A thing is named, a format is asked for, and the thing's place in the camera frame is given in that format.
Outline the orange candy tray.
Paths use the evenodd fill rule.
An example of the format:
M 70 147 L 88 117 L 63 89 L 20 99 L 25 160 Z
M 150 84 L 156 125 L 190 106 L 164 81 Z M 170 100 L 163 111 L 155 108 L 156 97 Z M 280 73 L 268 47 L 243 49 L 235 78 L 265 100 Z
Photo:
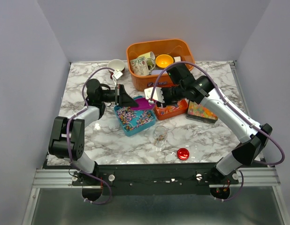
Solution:
M 155 106 L 154 112 L 158 120 L 166 120 L 181 114 L 185 114 L 188 109 L 188 102 L 183 99 L 176 105 L 170 105 L 165 108 Z

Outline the purple plastic scoop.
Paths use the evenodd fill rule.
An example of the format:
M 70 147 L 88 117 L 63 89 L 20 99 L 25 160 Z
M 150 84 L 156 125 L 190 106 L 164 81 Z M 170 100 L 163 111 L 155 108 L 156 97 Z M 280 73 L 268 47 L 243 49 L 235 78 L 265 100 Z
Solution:
M 135 102 L 138 104 L 136 107 L 131 107 L 134 111 L 144 111 L 144 110 L 151 110 L 155 107 L 155 102 L 153 104 L 150 104 L 148 100 L 146 100 L 145 97 L 141 97 L 138 99 L 135 99 Z

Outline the teal candy tray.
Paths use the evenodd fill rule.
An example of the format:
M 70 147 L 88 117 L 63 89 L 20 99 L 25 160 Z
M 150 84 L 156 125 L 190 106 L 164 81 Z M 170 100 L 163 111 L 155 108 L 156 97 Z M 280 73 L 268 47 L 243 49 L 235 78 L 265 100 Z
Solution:
M 134 111 L 130 107 L 116 105 L 114 107 L 114 112 L 124 134 L 128 137 L 140 133 L 156 123 L 156 116 L 153 110 Z

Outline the gold tin candy tray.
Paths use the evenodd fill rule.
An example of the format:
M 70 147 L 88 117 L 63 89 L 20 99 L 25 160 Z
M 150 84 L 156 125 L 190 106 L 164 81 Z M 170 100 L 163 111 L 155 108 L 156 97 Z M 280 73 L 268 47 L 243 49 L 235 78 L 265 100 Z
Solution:
M 215 124 L 218 121 L 218 117 L 213 112 L 192 101 L 189 101 L 186 118 L 209 124 Z

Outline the clear plastic jar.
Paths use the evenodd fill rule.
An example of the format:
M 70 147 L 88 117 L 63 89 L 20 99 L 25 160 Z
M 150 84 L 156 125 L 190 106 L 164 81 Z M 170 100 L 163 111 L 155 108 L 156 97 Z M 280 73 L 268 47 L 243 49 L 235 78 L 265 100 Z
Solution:
M 167 136 L 167 129 L 164 126 L 157 126 L 153 132 L 153 150 L 163 150 L 166 145 Z

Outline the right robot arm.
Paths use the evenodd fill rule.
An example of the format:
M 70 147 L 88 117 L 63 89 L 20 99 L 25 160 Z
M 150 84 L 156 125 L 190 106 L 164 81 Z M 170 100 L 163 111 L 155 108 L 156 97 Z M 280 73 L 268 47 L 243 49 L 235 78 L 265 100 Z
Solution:
M 272 127 L 261 125 L 234 105 L 205 72 L 196 79 L 185 62 L 177 62 L 164 69 L 175 84 L 171 88 L 162 88 L 165 103 L 186 98 L 204 106 L 224 122 L 235 134 L 240 143 L 211 169 L 209 175 L 213 182 L 220 184 L 235 169 L 251 165 L 266 146 Z

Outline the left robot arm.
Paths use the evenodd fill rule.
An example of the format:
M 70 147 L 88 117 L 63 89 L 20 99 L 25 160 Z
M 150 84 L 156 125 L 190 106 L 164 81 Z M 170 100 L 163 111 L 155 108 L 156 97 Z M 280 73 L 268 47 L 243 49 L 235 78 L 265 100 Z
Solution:
M 85 106 L 71 116 L 58 116 L 54 119 L 48 151 L 49 154 L 65 159 L 72 167 L 84 172 L 83 180 L 88 185 L 94 185 L 98 182 L 99 174 L 95 171 L 95 161 L 84 152 L 85 128 L 101 119 L 105 112 L 105 103 L 115 103 L 124 107 L 138 107 L 138 104 L 127 94 L 122 84 L 111 89 L 97 79 L 90 79 L 83 88 L 87 93 Z

